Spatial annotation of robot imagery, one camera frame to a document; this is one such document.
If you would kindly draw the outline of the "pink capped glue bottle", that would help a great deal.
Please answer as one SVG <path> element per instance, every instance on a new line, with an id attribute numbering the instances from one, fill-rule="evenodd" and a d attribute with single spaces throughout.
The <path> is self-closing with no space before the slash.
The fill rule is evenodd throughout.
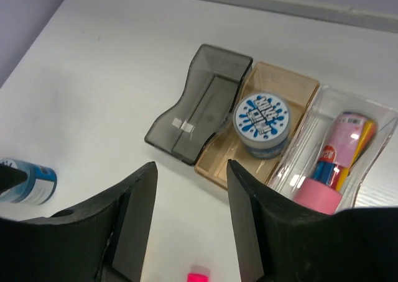
<path id="1" fill-rule="evenodd" d="M 377 124 L 355 112 L 343 112 L 331 126 L 310 177 L 305 178 L 294 196 L 297 204 L 324 214 L 333 214 L 354 162 L 374 134 Z"/>

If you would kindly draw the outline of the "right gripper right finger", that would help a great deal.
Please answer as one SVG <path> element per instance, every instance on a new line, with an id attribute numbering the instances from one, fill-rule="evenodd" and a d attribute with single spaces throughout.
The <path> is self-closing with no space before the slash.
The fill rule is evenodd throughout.
<path id="1" fill-rule="evenodd" d="M 227 166 L 229 208 L 242 281 L 396 281 L 397 209 L 354 208 L 332 216 Z"/>

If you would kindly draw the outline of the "pink capped black highlighter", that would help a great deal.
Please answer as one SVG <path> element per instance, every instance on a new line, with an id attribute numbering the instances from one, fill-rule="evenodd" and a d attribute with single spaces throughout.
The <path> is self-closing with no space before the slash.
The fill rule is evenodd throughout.
<path id="1" fill-rule="evenodd" d="M 187 274 L 186 282 L 210 282 L 211 271 L 201 265 L 192 265 Z"/>

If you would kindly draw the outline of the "blue white round jar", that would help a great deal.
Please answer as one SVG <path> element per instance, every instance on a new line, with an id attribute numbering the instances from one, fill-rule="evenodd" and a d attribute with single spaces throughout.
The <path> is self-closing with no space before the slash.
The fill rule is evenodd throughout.
<path id="1" fill-rule="evenodd" d="M 289 105 L 274 93 L 246 96 L 234 109 L 234 129 L 255 158 L 270 160 L 280 155 L 287 144 L 292 117 Z"/>

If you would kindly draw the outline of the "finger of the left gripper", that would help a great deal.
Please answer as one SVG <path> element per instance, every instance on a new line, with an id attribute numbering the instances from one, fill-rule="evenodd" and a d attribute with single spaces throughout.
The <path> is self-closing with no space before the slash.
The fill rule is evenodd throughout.
<path id="1" fill-rule="evenodd" d="M 16 168 L 0 164 L 0 191 L 7 191 L 27 180 L 27 173 Z"/>

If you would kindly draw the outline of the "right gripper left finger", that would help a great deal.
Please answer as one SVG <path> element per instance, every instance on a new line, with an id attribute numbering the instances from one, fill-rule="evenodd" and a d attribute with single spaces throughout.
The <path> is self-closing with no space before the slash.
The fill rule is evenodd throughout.
<path id="1" fill-rule="evenodd" d="M 1 280 L 139 281 L 157 179 L 149 162 L 51 217 L 1 219 Z"/>

